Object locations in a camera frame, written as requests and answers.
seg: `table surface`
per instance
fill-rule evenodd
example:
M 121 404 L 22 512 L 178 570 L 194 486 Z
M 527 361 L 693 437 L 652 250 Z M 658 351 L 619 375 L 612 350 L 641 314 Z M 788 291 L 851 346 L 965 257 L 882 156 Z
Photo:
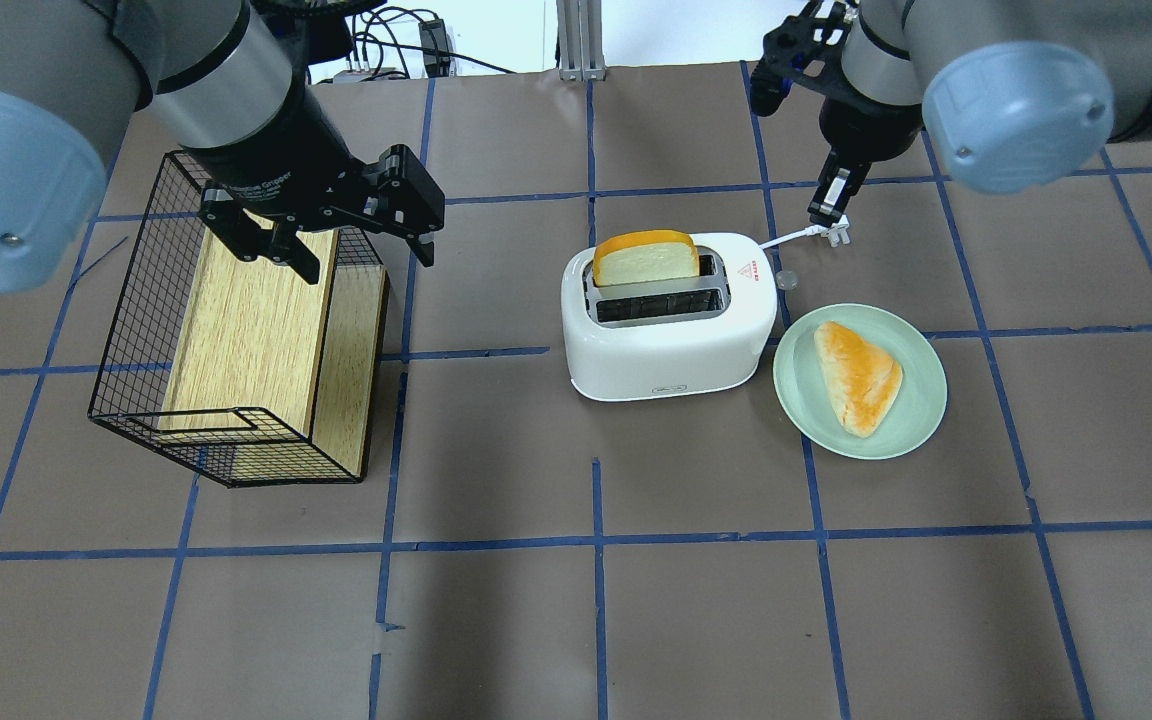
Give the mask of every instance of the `table surface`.
M 448 196 L 392 273 L 359 486 L 227 491 L 86 419 L 161 154 L 138 115 L 54 281 L 0 297 L 0 719 L 1152 717 L 1152 142 L 1018 196 L 927 141 L 873 168 L 758 372 L 598 404 L 558 281 L 622 232 L 808 222 L 817 96 L 753 119 L 744 65 L 317 88 L 359 158 Z M 927 334 L 914 454 L 814 447 L 774 396 L 833 302 Z

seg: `light blue robot joint cap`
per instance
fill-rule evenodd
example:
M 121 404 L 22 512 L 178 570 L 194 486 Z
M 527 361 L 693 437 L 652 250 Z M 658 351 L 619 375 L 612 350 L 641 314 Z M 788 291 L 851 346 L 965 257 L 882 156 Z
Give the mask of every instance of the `light blue robot joint cap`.
M 1114 88 L 1091 58 L 1052 41 L 1002 41 L 939 71 L 923 96 L 946 169 L 1009 194 L 1068 176 L 1114 129 Z
M 0 92 L 0 291 L 45 283 L 104 194 L 105 168 L 82 132 Z

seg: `power cord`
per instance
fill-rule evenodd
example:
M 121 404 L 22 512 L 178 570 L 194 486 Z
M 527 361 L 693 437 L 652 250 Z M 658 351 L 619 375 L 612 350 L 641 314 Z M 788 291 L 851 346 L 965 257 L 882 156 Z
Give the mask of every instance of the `power cord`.
M 389 23 L 394 22 L 394 20 L 406 17 L 415 18 L 416 22 L 424 22 L 420 13 L 429 14 L 432 20 L 442 18 L 438 13 L 430 10 L 429 8 L 407 9 L 388 5 L 384 6 L 384 8 L 367 10 L 366 13 L 358 13 L 355 17 L 349 18 L 349 22 L 351 22 L 349 29 L 351 29 L 353 38 L 355 38 L 355 53 L 353 53 L 353 55 L 355 56 L 355 60 L 358 61 L 359 67 L 363 65 L 370 65 L 370 58 L 367 56 L 369 44 L 376 45 L 376 48 L 380 51 L 380 58 L 376 61 L 376 69 L 372 71 L 371 76 L 364 78 L 365 81 L 379 79 L 381 77 L 403 77 L 410 79 L 411 69 L 407 67 L 407 59 L 401 53 L 402 50 L 419 50 L 422 53 L 434 55 L 435 58 L 460 58 L 461 60 L 468 61 L 468 63 L 480 65 L 484 68 L 490 68 L 497 70 L 498 73 L 515 74 L 511 69 L 502 68 L 500 65 L 486 63 L 486 61 L 477 58 L 462 55 L 460 53 L 452 53 L 450 50 L 435 50 L 435 47 L 424 47 L 419 45 L 403 45 L 401 41 L 397 41 L 397 33 L 394 33 L 393 28 L 389 28 Z M 356 18 L 359 17 L 366 18 L 364 26 L 362 28 L 362 32 L 357 32 Z M 376 33 L 371 32 L 371 28 L 376 26 L 376 24 L 385 28 L 385 32 L 389 33 L 391 41 L 380 40 L 379 37 L 376 37 Z M 358 44 L 362 44 L 362 56 L 358 55 Z M 394 47 L 394 50 L 399 50 L 397 58 L 403 67 L 402 73 L 399 73 L 397 70 L 381 71 L 381 68 L 384 68 L 385 47 Z
M 291 18 L 343 18 L 370 10 L 384 0 L 342 0 L 338 3 L 305 3 L 305 0 L 252 0 L 257 13 L 278 13 Z
M 486 63 L 486 61 L 479 60 L 477 58 L 470 58 L 469 55 L 462 55 L 460 53 L 452 53 L 450 50 L 431 50 L 430 47 L 422 47 L 420 45 L 401 45 L 397 44 L 397 41 L 379 41 L 376 40 L 376 38 L 372 38 L 372 41 L 374 43 L 374 45 L 380 45 L 384 47 L 397 47 L 399 50 L 420 50 L 425 51 L 425 53 L 439 55 L 439 58 L 460 58 L 461 60 L 468 61 L 468 63 L 483 65 L 484 68 L 493 69 L 497 70 L 498 73 L 506 73 L 510 75 L 516 74 L 511 69 L 500 67 L 500 65 Z

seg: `wooden block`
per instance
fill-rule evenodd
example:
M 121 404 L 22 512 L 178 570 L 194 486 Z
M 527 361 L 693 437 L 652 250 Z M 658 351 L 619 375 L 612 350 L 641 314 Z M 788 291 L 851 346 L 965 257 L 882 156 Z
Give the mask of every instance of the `wooden block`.
M 351 473 L 366 461 L 367 415 L 385 308 L 384 265 L 338 268 L 314 402 L 314 445 Z
M 268 220 L 255 219 L 270 227 Z M 320 260 L 321 279 L 314 286 L 265 260 L 241 263 L 206 233 L 162 402 L 165 414 L 194 414 L 160 416 L 159 439 L 206 444 L 291 437 L 282 427 L 256 432 L 248 420 L 225 411 L 264 407 L 361 477 L 387 291 L 385 267 L 335 268 L 336 232 L 298 237 Z M 306 467 L 310 456 L 303 446 L 244 445 L 223 452 L 232 455 L 227 473 L 237 480 L 280 479 L 279 473 L 294 468 L 314 470 Z M 317 472 L 329 469 L 319 467 Z
M 270 227 L 270 220 L 256 219 Z M 338 234 L 298 237 L 319 258 L 317 285 L 266 260 L 242 263 L 206 233 L 165 411 L 257 406 L 302 433 L 310 429 Z M 233 415 L 165 415 L 159 420 L 160 430 L 245 426 Z

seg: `bread slice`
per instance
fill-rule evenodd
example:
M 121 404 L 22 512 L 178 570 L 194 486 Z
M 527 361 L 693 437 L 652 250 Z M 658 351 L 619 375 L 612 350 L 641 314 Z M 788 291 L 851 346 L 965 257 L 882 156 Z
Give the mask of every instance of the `bread slice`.
M 904 370 L 881 347 L 832 320 L 813 338 L 838 423 L 856 437 L 874 434 L 896 401 Z
M 690 234 L 631 232 L 600 242 L 594 249 L 594 285 L 666 281 L 700 274 L 700 256 Z

